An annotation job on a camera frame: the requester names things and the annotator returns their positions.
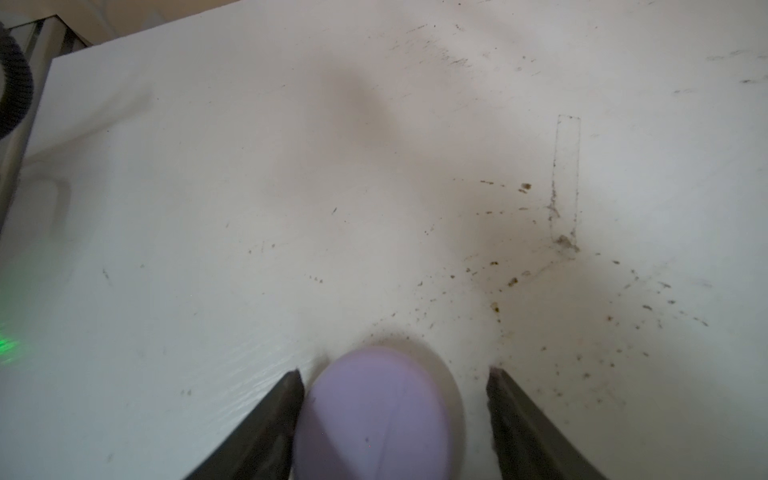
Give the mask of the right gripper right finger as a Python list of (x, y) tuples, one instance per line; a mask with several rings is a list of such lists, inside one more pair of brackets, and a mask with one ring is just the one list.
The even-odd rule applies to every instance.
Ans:
[(504, 480), (606, 479), (504, 369), (489, 370), (486, 394)]

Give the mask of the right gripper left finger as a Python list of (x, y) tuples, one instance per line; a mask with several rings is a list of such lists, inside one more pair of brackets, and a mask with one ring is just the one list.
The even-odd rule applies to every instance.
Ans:
[(187, 479), (289, 478), (304, 398), (300, 372), (287, 372)]

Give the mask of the purple round charging case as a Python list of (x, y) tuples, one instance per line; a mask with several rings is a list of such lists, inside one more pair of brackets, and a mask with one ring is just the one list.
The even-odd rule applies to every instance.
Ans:
[(368, 347), (331, 363), (303, 403), (297, 479), (447, 479), (452, 433), (443, 396), (411, 357)]

